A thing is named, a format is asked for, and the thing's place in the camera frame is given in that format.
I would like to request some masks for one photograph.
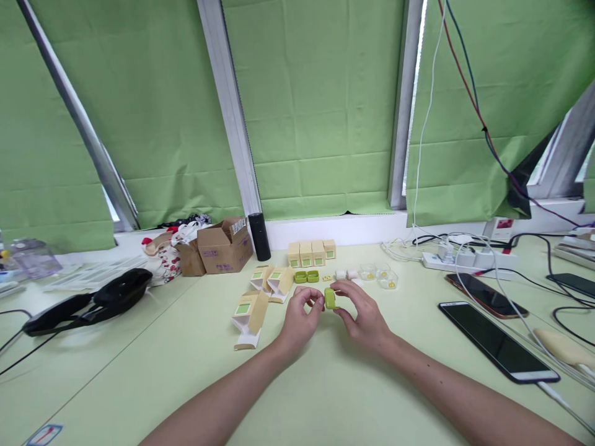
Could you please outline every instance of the red wire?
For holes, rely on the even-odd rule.
[[[440,7],[440,14],[444,15],[444,9],[442,8],[442,2],[440,0],[438,0],[438,6]],[[496,153],[496,146],[494,146],[494,142],[491,140],[491,135],[490,135],[490,131],[488,130],[488,126],[485,124],[485,121],[483,120],[482,114],[479,111],[479,108],[477,106],[477,104],[475,104],[475,100],[473,99],[473,95],[471,94],[471,90],[469,89],[469,84],[467,83],[467,79],[465,79],[465,75],[463,74],[463,70],[461,68],[461,64],[459,63],[459,58],[457,57],[457,53],[454,51],[454,47],[452,45],[452,41],[451,41],[451,35],[448,32],[448,25],[446,24],[446,19],[444,19],[444,31],[446,33],[446,38],[448,39],[448,46],[451,47],[451,53],[452,53],[452,57],[454,58],[455,63],[457,64],[457,69],[459,70],[459,74],[461,75],[461,79],[463,80],[463,84],[465,84],[465,89],[467,90],[467,94],[469,95],[469,99],[471,100],[471,104],[473,105],[473,108],[475,109],[475,112],[477,114],[477,117],[479,118],[479,120],[482,122],[483,128],[485,129],[485,134],[488,137],[488,140],[490,141],[491,144],[491,148],[492,148],[492,153],[494,155],[494,157],[496,158],[497,161],[500,161],[500,158],[498,157],[498,154]],[[513,176],[512,173],[505,171],[505,173],[507,174],[507,176],[509,177],[509,179],[515,183],[516,185],[516,189],[522,193],[521,191],[521,186],[519,185],[519,183],[517,182],[516,178]],[[577,223],[573,222],[572,220],[561,216],[560,214],[558,214],[557,212],[551,211],[549,209],[544,208],[541,204],[539,204],[534,198],[531,198],[530,196],[527,195],[527,198],[534,203],[538,208],[543,209],[546,212],[549,212],[550,214],[553,214],[563,220],[566,220],[569,223],[572,223],[574,226],[578,226]]]

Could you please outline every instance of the black phone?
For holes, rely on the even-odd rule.
[[[510,380],[517,384],[557,382],[560,376],[508,336],[468,302],[446,302],[438,308]]]
[[[475,301],[480,304],[483,308],[488,310],[492,315],[499,319],[512,319],[517,318],[519,315],[514,311],[513,306],[508,302],[508,299],[503,294],[500,294],[494,288],[487,286],[481,280],[472,276],[471,274],[459,274],[465,288],[469,291],[469,294],[473,296]],[[455,285],[462,292],[465,289],[461,286],[459,278],[456,274],[448,274],[446,280],[451,284]],[[519,310],[519,313],[523,317],[527,317],[529,312],[522,306],[514,303]]]
[[[581,292],[584,295],[595,299],[595,282],[591,282],[590,280],[583,279],[582,277],[570,273],[550,274],[545,278],[550,279],[553,282],[559,282],[567,288]]]

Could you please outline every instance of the small green box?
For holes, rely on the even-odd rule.
[[[308,282],[314,283],[320,280],[320,274],[318,271],[308,271]]]
[[[305,271],[296,272],[296,283],[306,283],[307,281],[308,276]]]

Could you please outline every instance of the cardboard box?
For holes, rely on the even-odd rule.
[[[322,240],[315,240],[312,242],[312,258],[314,259],[314,266],[324,266],[326,261],[326,252]]]
[[[235,350],[256,348],[267,307],[268,296],[262,290],[244,293],[231,317],[231,322],[240,330]]]
[[[299,259],[299,243],[293,242],[287,248],[287,262],[292,268],[301,268],[302,262]]]
[[[192,240],[188,245],[178,243],[175,248],[180,252],[182,276],[200,277],[206,274],[205,264],[200,258],[196,240]]]
[[[268,278],[268,284],[273,291],[269,302],[277,302],[282,304],[287,299],[287,295],[293,286],[293,279],[295,273],[292,267],[275,268]]]
[[[301,242],[299,244],[299,261],[302,264],[302,268],[308,268],[314,265],[312,244],[310,242]]]
[[[209,274],[238,273],[254,252],[243,217],[230,217],[198,231],[196,243]]]
[[[334,240],[323,240],[324,251],[326,252],[326,259],[337,258],[337,246]]]
[[[252,278],[250,279],[250,283],[254,288],[257,290],[262,290],[267,295],[271,295],[271,286],[268,284],[267,280],[271,276],[271,273],[275,267],[273,265],[263,265],[257,268],[254,268],[254,272],[252,273]]]

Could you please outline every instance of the black cylinder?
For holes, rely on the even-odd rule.
[[[267,227],[265,226],[265,216],[262,212],[250,214],[248,216],[250,230],[254,239],[254,249],[258,261],[265,261],[271,258],[271,248],[268,246]]]

